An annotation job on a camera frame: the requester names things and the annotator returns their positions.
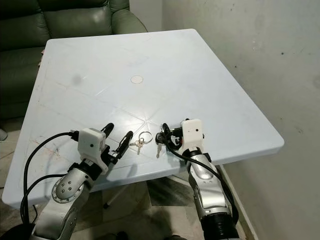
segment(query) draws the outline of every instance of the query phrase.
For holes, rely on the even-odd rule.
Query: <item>tiled floor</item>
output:
[[[8,131],[8,138],[0,142],[0,198],[21,125],[21,120],[1,124]],[[190,187],[168,178],[134,183],[110,207],[103,209],[104,203],[118,190],[116,187],[90,194],[79,213],[72,240],[114,239],[107,236],[120,231],[125,231],[130,240],[163,240],[172,234],[188,240],[204,239]],[[44,206],[38,205],[38,211],[41,212]],[[34,216],[30,208],[30,219]],[[0,236],[20,223],[19,210],[0,201]],[[240,237],[245,240],[239,227]]]

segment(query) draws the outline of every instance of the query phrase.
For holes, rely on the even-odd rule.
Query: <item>circular mark on table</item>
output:
[[[132,82],[133,84],[140,84],[140,83],[143,82],[143,80],[144,80],[144,78],[143,78],[142,76],[139,76],[139,75],[133,76],[133,77],[131,78],[131,82]]]

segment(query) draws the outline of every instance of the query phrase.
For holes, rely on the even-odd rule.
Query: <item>white plastic table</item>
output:
[[[284,140],[194,29],[51,39],[47,42],[14,152],[2,200],[20,207],[23,171],[36,146],[61,132],[102,129],[115,149],[127,133],[153,136],[162,123],[178,127],[202,120],[204,149],[214,164],[276,153]],[[93,191],[156,179],[185,164],[155,141],[130,147]],[[41,176],[63,174],[79,162],[77,142],[62,136],[42,148],[28,171],[28,186]],[[29,204],[45,201],[57,178],[39,183]]]

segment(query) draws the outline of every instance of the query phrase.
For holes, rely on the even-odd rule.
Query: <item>green leather sofa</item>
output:
[[[129,0],[0,0],[0,119],[26,114],[47,40],[146,31]]]

